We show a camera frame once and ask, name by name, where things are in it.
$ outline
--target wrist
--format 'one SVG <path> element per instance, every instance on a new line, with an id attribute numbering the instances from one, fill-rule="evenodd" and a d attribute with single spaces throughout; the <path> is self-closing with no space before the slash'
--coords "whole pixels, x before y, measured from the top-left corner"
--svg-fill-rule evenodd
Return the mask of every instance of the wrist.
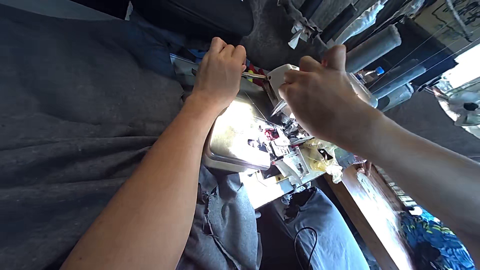
<path id="1" fill-rule="evenodd" d="M 185 100 L 182 110 L 187 110 L 198 116 L 204 115 L 215 119 L 222 112 L 223 108 L 220 109 L 220 106 L 211 102 L 211 98 L 205 97 L 201 93 L 193 92 Z"/>
<path id="2" fill-rule="evenodd" d="M 351 134 L 347 134 L 344 141 L 345 149 L 363 157 L 376 151 L 376 147 L 385 130 L 389 129 L 391 120 L 378 110 L 369 110 L 357 121 L 356 126 L 350 127 Z"/>

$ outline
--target plastic bottle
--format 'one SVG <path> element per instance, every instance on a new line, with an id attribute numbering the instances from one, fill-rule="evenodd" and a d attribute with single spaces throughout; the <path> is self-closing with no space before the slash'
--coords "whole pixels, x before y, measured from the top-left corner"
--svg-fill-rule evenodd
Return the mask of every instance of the plastic bottle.
<path id="1" fill-rule="evenodd" d="M 356 77 L 363 82 L 363 84 L 371 83 L 378 78 L 380 78 L 380 75 L 383 74 L 385 71 L 382 67 L 377 67 L 375 70 L 371 71 L 364 71 L 360 70 L 359 72 L 356 73 Z"/>

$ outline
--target wall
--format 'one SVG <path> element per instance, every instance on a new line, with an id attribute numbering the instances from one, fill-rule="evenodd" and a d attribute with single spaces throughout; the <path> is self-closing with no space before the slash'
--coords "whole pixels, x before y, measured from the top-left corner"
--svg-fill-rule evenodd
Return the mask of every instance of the wall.
<path id="1" fill-rule="evenodd" d="M 465 38 L 445 0 L 438 0 L 421 11 L 415 22 L 459 55 L 480 43 L 480 0 L 452 0 L 452 3 L 471 32 L 469 39 Z"/>

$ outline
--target dark cushion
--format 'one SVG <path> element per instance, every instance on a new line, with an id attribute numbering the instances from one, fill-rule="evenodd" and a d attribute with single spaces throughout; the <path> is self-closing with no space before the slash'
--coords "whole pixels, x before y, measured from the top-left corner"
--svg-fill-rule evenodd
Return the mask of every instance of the dark cushion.
<path id="1" fill-rule="evenodd" d="M 241 0 L 133 0 L 133 8 L 157 27 L 204 40 L 238 42 L 253 29 L 253 14 Z"/>

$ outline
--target blue bottle cap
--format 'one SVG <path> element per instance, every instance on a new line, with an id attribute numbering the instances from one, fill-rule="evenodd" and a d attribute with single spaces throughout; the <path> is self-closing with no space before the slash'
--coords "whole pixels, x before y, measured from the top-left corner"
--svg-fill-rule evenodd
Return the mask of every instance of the blue bottle cap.
<path id="1" fill-rule="evenodd" d="M 377 72 L 378 75 L 385 73 L 385 70 L 382 67 L 377 67 L 375 71 Z"/>

